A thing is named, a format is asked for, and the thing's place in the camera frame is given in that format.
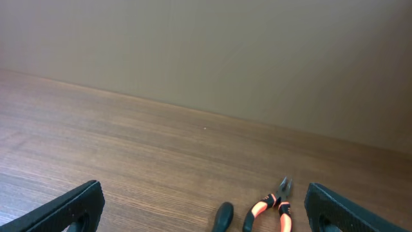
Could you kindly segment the orange black combination pliers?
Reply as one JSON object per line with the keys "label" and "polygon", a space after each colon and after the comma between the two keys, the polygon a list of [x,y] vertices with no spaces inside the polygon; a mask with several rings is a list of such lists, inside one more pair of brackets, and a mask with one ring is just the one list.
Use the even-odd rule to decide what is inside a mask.
{"label": "orange black combination pliers", "polygon": [[255,219],[264,211],[275,208],[279,213],[280,232],[292,232],[291,204],[288,201],[292,189],[292,179],[285,177],[275,193],[256,202],[247,212],[243,221],[242,232],[251,232]]}

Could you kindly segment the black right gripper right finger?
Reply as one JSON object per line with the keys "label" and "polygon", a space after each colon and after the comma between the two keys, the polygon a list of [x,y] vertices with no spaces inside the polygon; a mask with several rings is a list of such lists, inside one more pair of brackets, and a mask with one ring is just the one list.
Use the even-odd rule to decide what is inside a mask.
{"label": "black right gripper right finger", "polygon": [[407,232],[319,183],[309,184],[304,207],[315,232]]}

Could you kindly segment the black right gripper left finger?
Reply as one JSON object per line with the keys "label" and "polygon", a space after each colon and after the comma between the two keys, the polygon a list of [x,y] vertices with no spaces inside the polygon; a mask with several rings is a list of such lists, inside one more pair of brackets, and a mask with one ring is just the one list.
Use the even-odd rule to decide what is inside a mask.
{"label": "black right gripper left finger", "polygon": [[1,226],[1,231],[96,232],[105,204],[100,182],[90,180]]}

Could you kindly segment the black handled screwdriver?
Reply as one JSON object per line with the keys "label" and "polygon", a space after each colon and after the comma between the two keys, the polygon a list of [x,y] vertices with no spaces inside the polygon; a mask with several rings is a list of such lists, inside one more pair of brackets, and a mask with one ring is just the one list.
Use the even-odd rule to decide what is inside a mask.
{"label": "black handled screwdriver", "polygon": [[234,206],[230,202],[221,204],[215,215],[212,232],[226,232],[234,217]]}

